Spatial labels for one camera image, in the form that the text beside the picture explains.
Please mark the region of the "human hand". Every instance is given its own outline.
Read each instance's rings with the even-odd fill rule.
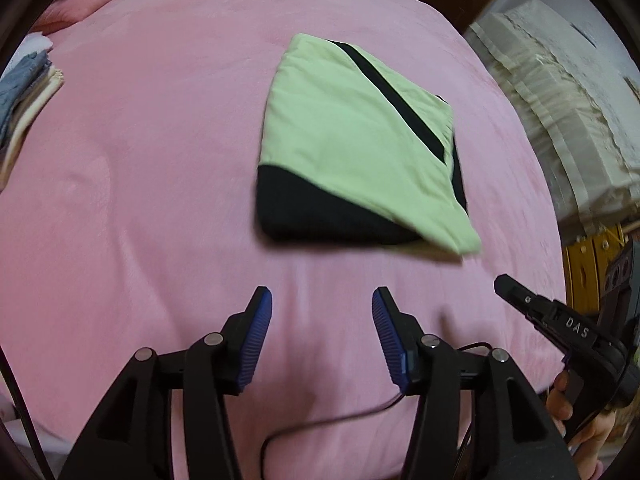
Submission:
[[[554,381],[554,389],[546,399],[546,409],[551,414],[558,431],[564,436],[566,429],[564,421],[573,415],[574,408],[566,400],[564,391],[569,383],[569,374],[562,372]],[[598,453],[607,441],[607,437],[616,421],[614,412],[601,413],[591,423],[574,436],[569,446],[580,446],[574,454],[574,463],[582,480],[589,480],[598,465]]]

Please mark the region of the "pink bed sheet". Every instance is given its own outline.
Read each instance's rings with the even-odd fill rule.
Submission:
[[[261,239],[262,115],[297,32],[358,44],[453,106],[479,256],[444,264]],[[249,480],[271,431],[394,395],[370,312],[379,285],[425,330],[453,345],[489,341],[535,387],[552,381],[559,354],[492,287],[508,272],[564,297],[544,177],[511,105],[436,10],[415,0],[113,0],[52,39],[65,86],[0,196],[0,338],[48,430],[75,439],[137,348],[186,348],[244,309],[257,285],[273,292],[273,319],[254,382],[228,401]],[[415,406],[276,441],[267,479],[391,476]]]

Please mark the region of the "light green garment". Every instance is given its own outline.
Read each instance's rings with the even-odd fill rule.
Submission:
[[[264,118],[261,164],[416,231],[455,254],[480,238],[456,201],[452,110],[357,46],[440,139],[445,164],[337,45],[297,34],[276,72]]]

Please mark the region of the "cable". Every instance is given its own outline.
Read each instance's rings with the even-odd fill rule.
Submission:
[[[473,343],[471,345],[461,346],[458,348],[458,352],[466,352],[467,350],[472,350],[474,348],[487,348],[489,352],[494,349],[489,343],[485,343],[484,341],[480,343]]]
[[[453,469],[453,471],[458,471],[458,467],[460,466],[460,461],[462,460],[462,456],[465,453],[466,446],[468,445],[470,439],[471,439],[471,425],[469,425],[468,429],[466,430],[465,437],[462,439],[462,444],[460,444],[460,449],[458,450],[458,456],[456,458],[456,466]]]
[[[9,390],[12,399],[14,400],[15,409],[18,412],[18,416],[20,416],[20,420],[22,421],[22,425],[24,426],[24,433],[26,433],[27,435],[27,439],[29,441],[29,444],[31,445],[31,450],[33,451],[36,462],[40,467],[42,476],[45,480],[56,480],[56,477],[53,476],[53,472],[49,467],[49,462],[47,462],[47,457],[45,457],[44,455],[44,451],[42,450],[42,446],[40,445],[36,429],[33,427],[33,421],[31,420],[31,416],[29,415],[29,410],[27,409],[27,405],[24,402],[24,398],[22,397],[22,393],[20,392],[18,383],[15,380],[14,372],[9,366],[9,361],[7,361],[6,356],[2,351],[2,347],[0,347],[0,375],[2,375],[2,377],[4,378],[6,387]]]
[[[465,352],[467,350],[472,350],[474,348],[487,348],[489,351],[494,349],[494,347],[492,347],[489,343],[479,342],[479,343],[473,343],[471,345],[460,347],[458,348],[458,351]],[[267,452],[267,447],[273,440],[276,440],[277,438],[281,438],[286,435],[299,433],[300,431],[308,431],[308,430],[312,430],[313,428],[320,428],[321,426],[339,424],[340,422],[346,422],[348,420],[357,420],[359,418],[366,418],[368,416],[377,415],[379,413],[386,412],[386,410],[391,409],[402,399],[404,399],[404,395],[399,394],[398,396],[391,399],[390,401],[385,402],[384,404],[381,404],[380,406],[377,406],[370,410],[366,410],[364,412],[352,413],[351,415],[343,415],[336,418],[328,418],[325,420],[316,420],[315,422],[304,422],[302,424],[297,424],[295,426],[289,426],[288,428],[283,428],[282,430],[274,431],[273,433],[269,434],[267,438],[264,439],[264,441],[262,442],[262,446],[260,446],[260,480],[265,480],[264,478],[265,456]],[[462,458],[462,453],[466,447],[466,444],[468,444],[470,436],[471,436],[471,429],[469,428],[469,430],[466,432],[466,435],[462,442],[462,446],[460,447],[460,451],[458,453],[458,458],[456,460],[456,468],[458,467],[458,463]]]
[[[283,428],[282,430],[274,431],[262,442],[262,446],[260,447],[260,480],[264,479],[264,459],[267,452],[267,446],[277,438],[299,433],[300,431],[308,431],[313,428],[320,428],[321,426],[328,426],[331,424],[338,424],[340,422],[347,422],[348,420],[357,420],[359,418],[366,418],[368,416],[377,415],[382,412],[386,412],[386,410],[394,407],[398,402],[404,399],[404,394],[399,394],[395,396],[393,399],[388,400],[384,404],[380,404],[375,408],[371,408],[369,410],[365,410],[364,412],[359,413],[351,413],[351,415],[343,415],[337,416],[335,418],[326,418],[324,420],[316,420],[315,422],[303,422],[302,424],[297,424],[295,426],[289,426],[288,428]]]

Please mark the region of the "black strap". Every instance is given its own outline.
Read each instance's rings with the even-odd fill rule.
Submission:
[[[453,194],[456,200],[466,211],[465,187],[462,185],[462,170],[460,170],[460,160],[458,159],[458,149],[456,147],[456,136],[453,137],[453,174],[451,175]]]
[[[431,131],[417,113],[407,104],[402,96],[386,81],[376,68],[350,44],[332,41],[339,46],[356,64],[358,69],[371,81],[387,101],[396,109],[404,122],[411,128],[416,137],[429,149],[438,160],[444,163],[444,147],[440,139]]]

